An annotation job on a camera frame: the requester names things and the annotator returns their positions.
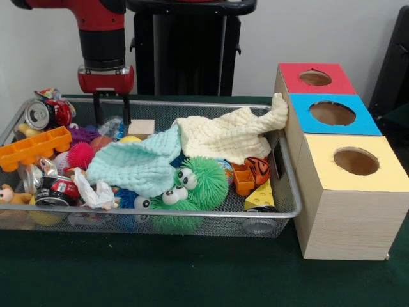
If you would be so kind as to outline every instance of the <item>cheese wedge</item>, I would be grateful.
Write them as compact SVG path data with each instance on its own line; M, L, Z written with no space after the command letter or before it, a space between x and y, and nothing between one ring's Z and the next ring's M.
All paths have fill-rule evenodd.
M244 211L277 212L274 205L273 191L268 180L259 186L244 203Z

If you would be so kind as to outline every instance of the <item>wire mesh bin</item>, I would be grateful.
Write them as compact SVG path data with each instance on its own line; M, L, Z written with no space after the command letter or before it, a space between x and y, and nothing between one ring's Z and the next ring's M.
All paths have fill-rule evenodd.
M93 123L91 99L70 99L77 110L74 122L80 126ZM27 101L14 116L0 136L0 145L7 145L20 139L17 126L24 122L24 108ZM102 100L105 117L121 116L122 105L117 100ZM168 129L179 117L192 115L208 118L220 117L234 111L243 104L207 104L189 102L148 102L131 101L132 118L155 119L156 130ZM252 112L261 116L270 110L269 106L248 105ZM271 183L275 206L279 213L244 212L245 198L230 187L228 197L214 211L177 211L150 209L92 210L84 207L38 207L0 203L0 229L41 230L58 232L106 232L106 233L159 233L154 229L155 216L174 216L186 219L202 219L203 223L194 235L222 237L271 237L276 238L289 219L301 211L301 200L288 147L283 131L266 134L275 157L277 171L272 171ZM16 193L22 193L23 185L17 171L0 172L0 183L10 185Z

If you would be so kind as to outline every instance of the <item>teal muslin cloth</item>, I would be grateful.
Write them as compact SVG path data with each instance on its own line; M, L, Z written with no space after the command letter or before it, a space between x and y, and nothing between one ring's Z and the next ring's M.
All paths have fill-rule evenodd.
M170 163L180 155L178 126L154 134L140 143L110 143L96 153L87 170L90 184L99 180L155 197L174 185Z

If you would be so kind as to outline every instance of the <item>pink spiky ball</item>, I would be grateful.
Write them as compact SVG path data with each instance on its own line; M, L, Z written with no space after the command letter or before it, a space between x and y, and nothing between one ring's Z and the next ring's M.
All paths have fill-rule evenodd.
M71 168L86 170L94 156L95 152L91 145L80 142L71 147L68 152L68 163Z

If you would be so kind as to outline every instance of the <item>stacked wooden boxes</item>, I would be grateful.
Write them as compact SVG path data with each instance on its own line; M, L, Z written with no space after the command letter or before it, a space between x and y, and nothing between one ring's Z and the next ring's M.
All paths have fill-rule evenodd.
M338 64L282 63L275 92L304 207L304 258L383 260L409 209L409 178Z

